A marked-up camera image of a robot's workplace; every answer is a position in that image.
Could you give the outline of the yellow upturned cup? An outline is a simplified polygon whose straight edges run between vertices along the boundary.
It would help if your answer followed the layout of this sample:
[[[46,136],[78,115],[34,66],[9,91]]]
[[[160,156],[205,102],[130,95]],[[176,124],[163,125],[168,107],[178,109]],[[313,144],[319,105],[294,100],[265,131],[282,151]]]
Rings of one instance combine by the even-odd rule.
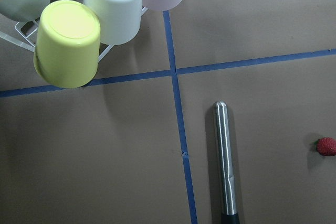
[[[40,17],[34,67],[54,86],[81,87],[96,75],[99,48],[100,23],[94,12],[76,1],[55,1]]]

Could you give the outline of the steel muddler black tip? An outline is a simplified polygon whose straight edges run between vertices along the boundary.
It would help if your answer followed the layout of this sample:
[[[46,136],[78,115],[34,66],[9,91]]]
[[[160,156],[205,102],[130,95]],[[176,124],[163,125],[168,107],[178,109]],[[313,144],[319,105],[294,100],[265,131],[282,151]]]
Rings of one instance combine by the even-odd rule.
[[[213,104],[222,201],[221,223],[240,223],[236,205],[234,169],[230,147],[228,109],[223,101]]]

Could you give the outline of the white upturned cup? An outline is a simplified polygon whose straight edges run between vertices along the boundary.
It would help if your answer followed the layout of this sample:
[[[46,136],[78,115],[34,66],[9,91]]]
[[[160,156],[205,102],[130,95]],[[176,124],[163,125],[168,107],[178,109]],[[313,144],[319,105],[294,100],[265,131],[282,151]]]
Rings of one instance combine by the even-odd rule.
[[[125,44],[138,33],[142,0],[83,0],[83,3],[99,18],[101,43]]]

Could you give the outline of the red strawberry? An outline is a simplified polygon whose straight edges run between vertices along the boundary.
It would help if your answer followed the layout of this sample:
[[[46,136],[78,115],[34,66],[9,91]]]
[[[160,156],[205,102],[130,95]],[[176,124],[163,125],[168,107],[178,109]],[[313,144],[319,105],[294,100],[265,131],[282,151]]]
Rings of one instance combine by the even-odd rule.
[[[314,142],[316,151],[322,156],[335,156],[335,139],[323,137]]]

